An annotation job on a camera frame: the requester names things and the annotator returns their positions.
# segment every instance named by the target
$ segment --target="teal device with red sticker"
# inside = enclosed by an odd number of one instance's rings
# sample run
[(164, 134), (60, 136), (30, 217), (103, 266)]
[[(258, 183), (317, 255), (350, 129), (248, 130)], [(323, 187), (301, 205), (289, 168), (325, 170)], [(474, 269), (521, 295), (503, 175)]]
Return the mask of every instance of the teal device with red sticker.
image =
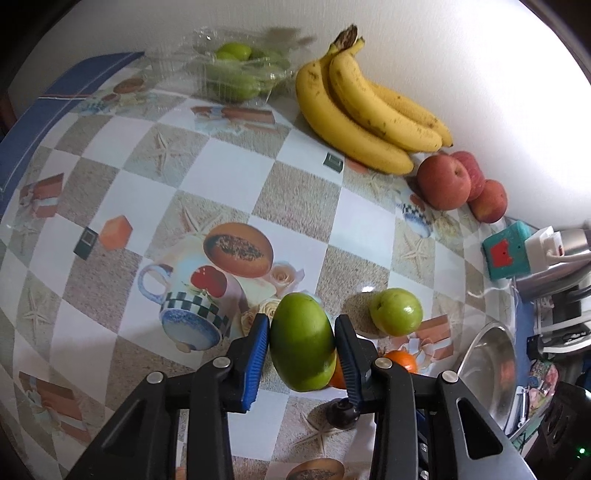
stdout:
[(531, 234), (530, 227), (518, 220), (482, 242), (491, 280), (531, 272), (525, 251), (525, 241)]

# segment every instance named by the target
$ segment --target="stainless steel bowl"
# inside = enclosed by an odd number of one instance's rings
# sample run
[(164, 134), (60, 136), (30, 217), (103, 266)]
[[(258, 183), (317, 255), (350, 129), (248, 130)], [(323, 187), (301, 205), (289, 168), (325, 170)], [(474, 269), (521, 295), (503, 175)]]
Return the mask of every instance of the stainless steel bowl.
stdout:
[(505, 325), (491, 322), (476, 335), (457, 374), (504, 429), (517, 386), (515, 349)]

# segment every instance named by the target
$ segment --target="banana bunch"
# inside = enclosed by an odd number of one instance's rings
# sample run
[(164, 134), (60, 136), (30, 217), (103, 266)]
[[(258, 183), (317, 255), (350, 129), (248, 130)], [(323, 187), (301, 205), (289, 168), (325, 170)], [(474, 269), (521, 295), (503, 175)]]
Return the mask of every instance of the banana bunch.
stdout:
[(427, 109), (364, 78), (355, 60), (364, 45), (351, 25), (322, 58), (300, 69), (295, 81), (300, 110), (320, 137), (348, 157), (404, 175), (413, 170), (408, 152), (449, 147), (452, 136)]

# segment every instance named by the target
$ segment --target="printed orange cube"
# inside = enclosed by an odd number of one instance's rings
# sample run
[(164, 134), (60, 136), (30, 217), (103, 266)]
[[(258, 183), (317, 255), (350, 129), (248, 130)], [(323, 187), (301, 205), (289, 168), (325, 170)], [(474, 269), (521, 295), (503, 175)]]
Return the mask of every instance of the printed orange cube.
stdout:
[(106, 250), (125, 248), (133, 228), (125, 215), (107, 220), (100, 231), (99, 240)]

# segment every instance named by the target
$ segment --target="green mango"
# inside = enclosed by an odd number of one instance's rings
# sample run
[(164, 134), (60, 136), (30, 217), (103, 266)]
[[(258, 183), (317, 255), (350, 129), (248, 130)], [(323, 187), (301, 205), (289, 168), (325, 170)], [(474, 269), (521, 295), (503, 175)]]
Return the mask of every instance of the green mango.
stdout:
[(261, 93), (259, 80), (231, 62), (207, 65), (206, 73), (208, 91), (223, 102), (246, 102)]
[(229, 42), (224, 43), (224, 45), (219, 47), (216, 54), (220, 54), (222, 52), (229, 53), (230, 55), (233, 55), (240, 61), (246, 61), (251, 56), (252, 49), (244, 43)]
[(292, 390), (324, 388), (335, 373), (335, 336), (326, 313), (305, 293), (280, 301), (269, 333), (273, 365)]
[(276, 65), (282, 70), (290, 67), (290, 61), (278, 50), (272, 48), (253, 48), (251, 60), (260, 60), (261, 64)]

